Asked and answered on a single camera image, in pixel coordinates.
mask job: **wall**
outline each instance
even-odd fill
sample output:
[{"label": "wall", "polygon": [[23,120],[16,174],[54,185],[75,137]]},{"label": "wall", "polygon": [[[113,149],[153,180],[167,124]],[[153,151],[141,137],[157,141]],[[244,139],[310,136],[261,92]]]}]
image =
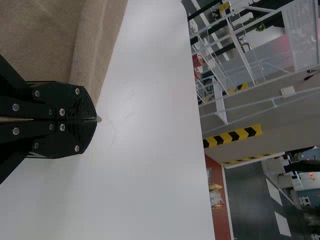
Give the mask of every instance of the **wall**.
[{"label": "wall", "polygon": [[[272,37],[264,37],[263,39],[263,45],[245,53],[245,56],[251,66],[254,80],[256,80],[258,83],[262,83],[265,81],[263,75],[268,80],[271,78],[270,76],[272,74],[284,74],[284,72],[279,72],[279,70],[273,66],[281,69],[287,69],[293,65],[287,35],[281,35],[276,39],[272,39]],[[261,60],[263,68],[262,70],[257,65],[257,61]],[[231,79],[235,86],[244,83],[249,83],[253,86],[252,79],[250,78],[244,62],[239,55],[233,57],[227,62],[224,62],[222,66],[227,71],[227,77]],[[230,81],[227,81],[227,88],[233,88]]]},{"label": "wall", "polygon": [[309,197],[311,207],[317,207],[320,205],[320,189],[311,189],[297,192],[298,197]]},{"label": "wall", "polygon": [[218,184],[223,188],[219,190],[221,194],[221,198],[225,205],[222,209],[214,209],[212,210],[212,219],[214,224],[214,234],[215,239],[217,240],[230,240],[230,228],[229,228],[229,220],[228,220],[228,210],[226,205],[226,195],[224,189],[224,179],[222,174],[222,167],[216,161],[214,161],[211,157],[205,155],[205,165],[207,168],[211,168],[211,179],[210,183]]},{"label": "wall", "polygon": [[[304,81],[308,74],[305,71],[295,73],[289,77],[247,90],[224,99],[225,108],[252,103],[270,97],[281,95],[281,89],[293,86],[295,91],[301,91],[320,86],[319,75]],[[296,98],[296,96],[280,99],[276,104],[284,103]],[[319,119],[320,119],[320,94],[304,100],[269,110],[240,122],[224,126],[217,116],[201,118],[203,137],[214,136],[220,133],[230,132],[238,128],[260,124],[263,134],[250,137],[246,140],[222,144],[212,148],[206,148],[205,153],[217,162],[228,162],[255,155],[283,152],[294,149],[316,146],[319,144]],[[271,102],[261,103],[250,107],[227,112],[229,122],[262,111],[272,106]],[[200,115],[216,111],[215,104],[208,104],[199,108]]]},{"label": "wall", "polygon": [[214,240],[180,1],[128,2],[96,110],[84,154],[25,159],[0,185],[0,238]]},{"label": "wall", "polygon": [[305,159],[320,160],[320,148],[315,148],[315,149],[310,149],[308,151],[304,151],[300,156],[300,160],[305,160]]},{"label": "wall", "polygon": [[320,172],[314,171],[312,172],[312,176],[309,175],[309,172],[302,172],[299,175],[303,189],[299,180],[293,179],[292,182],[296,191],[320,189]]}]

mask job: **metal pin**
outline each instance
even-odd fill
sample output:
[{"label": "metal pin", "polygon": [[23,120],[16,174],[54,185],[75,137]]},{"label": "metal pin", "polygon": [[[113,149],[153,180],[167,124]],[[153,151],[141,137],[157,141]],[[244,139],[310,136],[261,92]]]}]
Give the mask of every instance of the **metal pin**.
[{"label": "metal pin", "polygon": [[63,132],[64,130],[66,130],[66,125],[64,124],[60,124],[60,131]]},{"label": "metal pin", "polygon": [[34,92],[34,95],[38,98],[38,97],[40,97],[40,92],[37,90]]},{"label": "metal pin", "polygon": [[12,110],[13,111],[18,112],[19,109],[20,109],[20,106],[18,104],[15,103],[15,104],[12,105]]},{"label": "metal pin", "polygon": [[13,135],[19,135],[20,129],[17,128],[17,127],[15,127],[15,128],[12,130],[12,133],[13,133]]},{"label": "metal pin", "polygon": [[63,108],[61,108],[59,114],[61,117],[63,117],[66,114],[66,111]]}]

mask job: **white surface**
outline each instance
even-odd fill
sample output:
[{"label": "white surface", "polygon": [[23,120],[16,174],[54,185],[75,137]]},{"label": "white surface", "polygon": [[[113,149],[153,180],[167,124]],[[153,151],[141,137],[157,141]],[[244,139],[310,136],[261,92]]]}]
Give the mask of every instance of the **white surface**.
[{"label": "white surface", "polygon": [[284,98],[291,97],[296,94],[294,86],[287,86],[281,89],[282,96]]},{"label": "white surface", "polygon": [[296,0],[282,10],[296,72],[319,64],[318,4],[315,2],[318,3],[315,0]]},{"label": "white surface", "polygon": [[213,83],[213,90],[214,90],[215,99],[218,99],[215,101],[216,110],[218,112],[217,115],[223,121],[224,124],[228,124],[227,114],[224,111],[225,110],[225,101],[222,98],[223,97],[222,89],[217,82]]},{"label": "white surface", "polygon": [[267,178],[265,180],[268,186],[270,197],[282,206],[282,201],[278,189]]},{"label": "white surface", "polygon": [[278,225],[280,234],[291,237],[291,232],[290,232],[290,228],[289,228],[287,219],[285,217],[281,216],[277,212],[274,212],[274,214],[275,214],[276,223]]},{"label": "white surface", "polygon": [[83,155],[25,159],[0,185],[0,238],[214,240],[179,0],[129,1],[97,112]]}]

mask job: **hazard stripe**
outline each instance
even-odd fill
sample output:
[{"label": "hazard stripe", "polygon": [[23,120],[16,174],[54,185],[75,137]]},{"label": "hazard stripe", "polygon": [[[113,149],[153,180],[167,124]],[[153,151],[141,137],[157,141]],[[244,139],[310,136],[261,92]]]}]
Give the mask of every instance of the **hazard stripe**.
[{"label": "hazard stripe", "polygon": [[260,124],[239,128],[234,131],[221,133],[216,136],[209,136],[203,139],[203,147],[212,148],[221,144],[229,144],[234,141],[244,140],[254,136],[262,135]]},{"label": "hazard stripe", "polygon": [[271,152],[271,153],[267,153],[267,154],[261,154],[261,155],[256,155],[256,156],[251,156],[251,157],[245,157],[239,160],[232,160],[232,161],[226,161],[226,162],[219,162],[220,165],[227,165],[227,164],[237,164],[237,163],[241,163],[241,162],[245,162],[245,161],[250,161],[253,159],[260,159],[263,157],[267,157],[267,156],[272,156],[277,154],[276,152]]},{"label": "hazard stripe", "polygon": [[[236,91],[241,91],[243,89],[247,89],[248,87],[249,87],[248,83],[240,84],[237,87],[233,87],[233,88],[228,89],[228,93],[232,94],[232,93],[235,93]],[[225,95],[227,95],[226,91],[223,91],[222,96],[225,96]]]},{"label": "hazard stripe", "polygon": [[[241,90],[243,90],[243,89],[247,89],[249,86],[248,86],[248,83],[244,83],[244,84],[240,84],[239,86],[237,86],[237,87],[233,87],[233,88],[230,88],[229,90],[228,90],[228,93],[229,94],[232,94],[232,93],[235,93],[236,91],[241,91]],[[227,95],[226,94],[226,91],[222,91],[222,96],[225,96],[225,95]],[[203,99],[204,101],[202,101],[201,99],[199,100],[199,102],[198,102],[198,105],[205,105],[206,103],[208,103],[208,102],[210,102],[210,100],[211,100],[211,96],[206,96],[204,99]]]}]

